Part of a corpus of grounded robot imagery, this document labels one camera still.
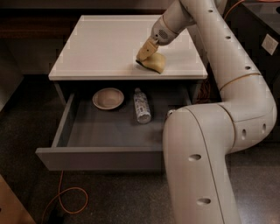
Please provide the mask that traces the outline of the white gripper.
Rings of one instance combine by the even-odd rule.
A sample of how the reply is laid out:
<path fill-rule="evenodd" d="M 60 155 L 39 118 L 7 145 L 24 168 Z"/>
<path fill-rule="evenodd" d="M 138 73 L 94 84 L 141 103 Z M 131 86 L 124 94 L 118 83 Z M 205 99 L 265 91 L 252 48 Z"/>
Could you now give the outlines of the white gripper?
<path fill-rule="evenodd" d="M 144 61 L 153 55 L 158 46 L 169 45 L 179 35 L 179 26 L 161 16 L 152 26 L 150 38 L 148 38 L 140 48 L 136 60 Z"/>

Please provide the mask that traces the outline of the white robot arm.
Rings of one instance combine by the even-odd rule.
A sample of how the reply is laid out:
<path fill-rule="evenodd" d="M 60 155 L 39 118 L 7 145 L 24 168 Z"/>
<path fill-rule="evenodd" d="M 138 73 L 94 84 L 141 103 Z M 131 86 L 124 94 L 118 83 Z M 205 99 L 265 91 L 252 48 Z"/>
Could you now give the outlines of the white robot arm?
<path fill-rule="evenodd" d="M 261 73 L 222 18 L 221 0 L 174 0 L 136 61 L 162 72 L 160 46 L 196 25 L 220 92 L 216 103 L 179 108 L 164 123 L 164 165 L 176 224 L 241 224 L 225 156 L 260 143 L 277 106 Z"/>

